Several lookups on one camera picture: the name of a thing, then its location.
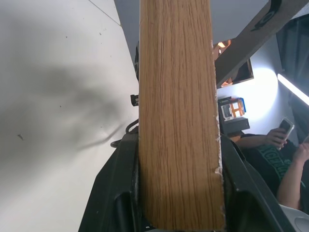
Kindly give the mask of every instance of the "ceiling light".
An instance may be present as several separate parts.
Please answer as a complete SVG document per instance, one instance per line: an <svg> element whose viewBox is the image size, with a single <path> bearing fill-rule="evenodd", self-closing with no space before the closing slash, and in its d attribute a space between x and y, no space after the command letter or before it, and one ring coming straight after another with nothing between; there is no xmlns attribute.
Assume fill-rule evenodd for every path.
<svg viewBox="0 0 309 232"><path fill-rule="evenodd" d="M218 45L219 45L219 47L221 47L221 48L225 48L225 45L224 45L222 42L218 43Z"/></svg>
<svg viewBox="0 0 309 232"><path fill-rule="evenodd" d="M285 77L281 74L278 74L278 80L287 87L292 93L294 93L297 97L299 97L304 103L309 105L309 97L300 91L295 85L289 82Z"/></svg>

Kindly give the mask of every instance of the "black cable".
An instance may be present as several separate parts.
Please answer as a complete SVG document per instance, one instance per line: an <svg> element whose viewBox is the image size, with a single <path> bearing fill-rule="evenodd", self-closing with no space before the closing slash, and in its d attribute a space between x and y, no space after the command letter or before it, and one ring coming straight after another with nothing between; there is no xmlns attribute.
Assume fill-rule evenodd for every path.
<svg viewBox="0 0 309 232"><path fill-rule="evenodd" d="M130 129L132 127L134 127L136 124L138 124L139 122L139 119L136 119L134 122L130 123L127 127L126 127L126 133L138 133L139 132L139 127L135 127L134 129L132 129L130 131ZM121 143L121 139L120 140L117 140L117 141L114 141L114 142L111 142L111 147L113 148L117 148L119 146L119 144Z"/></svg>
<svg viewBox="0 0 309 232"><path fill-rule="evenodd" d="M114 141L114 142L111 142L111 147L117 148L118 145L120 144L120 142L121 142L121 139L119 139L119 140L117 140L117 141Z"/></svg>
<svg viewBox="0 0 309 232"><path fill-rule="evenodd" d="M135 60L134 60L134 70L136 74L137 81L140 81L140 66L139 66L139 50L140 50L140 42L138 41L136 49L135 49Z"/></svg>
<svg viewBox="0 0 309 232"><path fill-rule="evenodd" d="M126 133L129 133L129 130L135 126L136 124L138 124L139 119L136 119L134 122L130 123L127 127L126 127Z"/></svg>

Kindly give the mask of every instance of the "white wall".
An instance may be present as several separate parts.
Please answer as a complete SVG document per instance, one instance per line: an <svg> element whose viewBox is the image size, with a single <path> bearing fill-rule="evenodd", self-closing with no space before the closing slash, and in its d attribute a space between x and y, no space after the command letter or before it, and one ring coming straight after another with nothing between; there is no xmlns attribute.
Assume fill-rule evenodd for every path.
<svg viewBox="0 0 309 232"><path fill-rule="evenodd" d="M0 2L1 232L78 231L109 143L138 117L115 5L93 2L111 18L87 0Z"/></svg>
<svg viewBox="0 0 309 232"><path fill-rule="evenodd" d="M250 129L244 133L267 134L279 126L283 117L294 121L288 105L288 90L278 85L277 72L281 71L281 61L276 36L273 36L252 57L254 79L217 90L218 98L244 98ZM289 137L297 144L294 131Z"/></svg>

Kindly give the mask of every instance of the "person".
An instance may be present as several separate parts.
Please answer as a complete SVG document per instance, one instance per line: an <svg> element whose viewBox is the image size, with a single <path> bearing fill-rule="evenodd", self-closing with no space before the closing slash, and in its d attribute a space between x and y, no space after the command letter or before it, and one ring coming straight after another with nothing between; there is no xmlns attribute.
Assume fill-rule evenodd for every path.
<svg viewBox="0 0 309 232"><path fill-rule="evenodd" d="M309 214L309 143L297 148L284 137L285 130L277 128L267 135L245 134L236 144L279 204Z"/></svg>

